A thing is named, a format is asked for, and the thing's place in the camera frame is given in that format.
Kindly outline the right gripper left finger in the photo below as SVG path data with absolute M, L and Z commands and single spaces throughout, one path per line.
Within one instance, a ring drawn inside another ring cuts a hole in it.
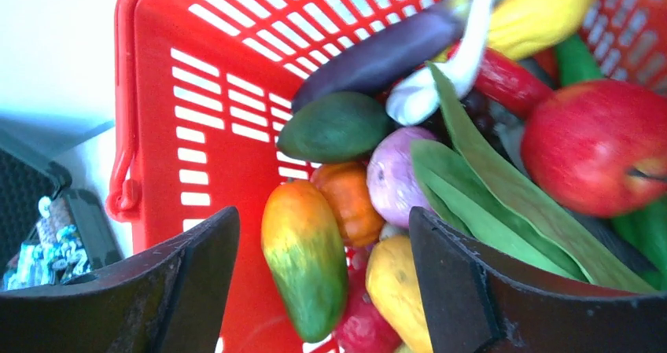
M 240 235 L 227 207 L 63 285 L 1 294 L 4 352 L 212 352 Z

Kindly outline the purple toy eggplant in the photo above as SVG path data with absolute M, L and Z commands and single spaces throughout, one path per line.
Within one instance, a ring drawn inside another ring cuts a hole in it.
M 291 112 L 339 91 L 374 96 L 462 38 L 473 0 L 441 0 L 343 50 L 306 78 Z

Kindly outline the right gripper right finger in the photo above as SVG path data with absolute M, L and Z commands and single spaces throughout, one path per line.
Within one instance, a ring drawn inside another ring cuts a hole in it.
M 571 280 L 412 208 L 410 239 L 436 352 L 663 352 L 666 295 Z

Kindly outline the dark green toy vegetable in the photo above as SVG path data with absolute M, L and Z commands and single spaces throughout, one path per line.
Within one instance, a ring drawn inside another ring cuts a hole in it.
M 369 155 L 393 131 L 394 122 L 377 100 L 356 92 L 336 92 L 295 112 L 276 145 L 293 159 L 339 164 Z

